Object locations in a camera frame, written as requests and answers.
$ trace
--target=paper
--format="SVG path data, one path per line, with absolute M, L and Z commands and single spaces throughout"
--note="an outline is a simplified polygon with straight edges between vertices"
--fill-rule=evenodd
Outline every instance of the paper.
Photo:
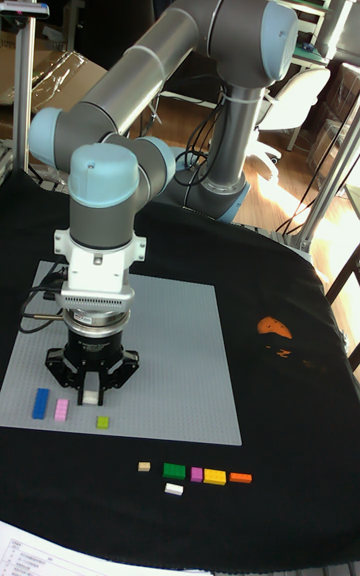
M 0 522 L 1 576 L 173 576 L 166 569 L 111 563 Z

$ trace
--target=metal frame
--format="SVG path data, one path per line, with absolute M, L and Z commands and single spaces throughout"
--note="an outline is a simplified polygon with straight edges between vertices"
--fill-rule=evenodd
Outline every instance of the metal frame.
M 36 0 L 19 0 L 35 3 Z M 35 18 L 16 37 L 15 91 L 14 91 L 14 170 L 27 172 L 29 161 L 28 129 L 31 114 L 31 84 L 34 64 Z
M 315 231 L 325 216 L 327 209 L 336 195 L 344 178 L 355 165 L 355 161 L 360 154 L 360 107 L 355 114 L 344 142 L 341 145 L 329 174 L 324 181 L 319 194 L 317 195 L 310 214 L 295 236 L 284 237 L 285 243 L 291 247 L 308 252 Z

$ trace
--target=gray baseplate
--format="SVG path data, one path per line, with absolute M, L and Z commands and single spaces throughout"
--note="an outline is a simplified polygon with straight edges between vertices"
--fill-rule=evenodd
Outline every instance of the gray baseplate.
M 50 266 L 39 264 L 35 285 Z M 139 352 L 140 367 L 125 385 L 106 391 L 102 407 L 78 406 L 76 391 L 61 387 L 44 364 L 48 349 L 66 344 L 65 325 L 19 333 L 0 392 L 0 426 L 241 445 L 214 288 L 137 275 L 130 284 L 135 301 L 123 345 Z M 27 308 L 57 310 L 42 294 Z M 32 419 L 38 387 L 50 390 L 44 420 Z M 58 398 L 70 399 L 65 422 L 54 421 Z M 107 430 L 96 429 L 97 416 L 109 416 Z

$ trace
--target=white lego brick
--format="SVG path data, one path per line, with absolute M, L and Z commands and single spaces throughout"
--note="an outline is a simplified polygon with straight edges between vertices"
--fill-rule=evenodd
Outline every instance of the white lego brick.
M 97 405 L 99 394 L 90 389 L 85 389 L 83 394 L 83 405 Z
M 173 485 L 172 483 L 166 483 L 165 492 L 166 494 L 174 494 L 174 496 L 182 496 L 184 488 L 182 485 Z

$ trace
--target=pink lego brick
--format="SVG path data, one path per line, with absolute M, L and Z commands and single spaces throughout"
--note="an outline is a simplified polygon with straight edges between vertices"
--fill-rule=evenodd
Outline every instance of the pink lego brick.
M 203 470 L 201 467 L 192 467 L 190 471 L 190 480 L 192 483 L 202 483 Z
M 59 398 L 56 401 L 54 420 L 64 422 L 67 417 L 68 407 L 69 400 L 67 398 Z

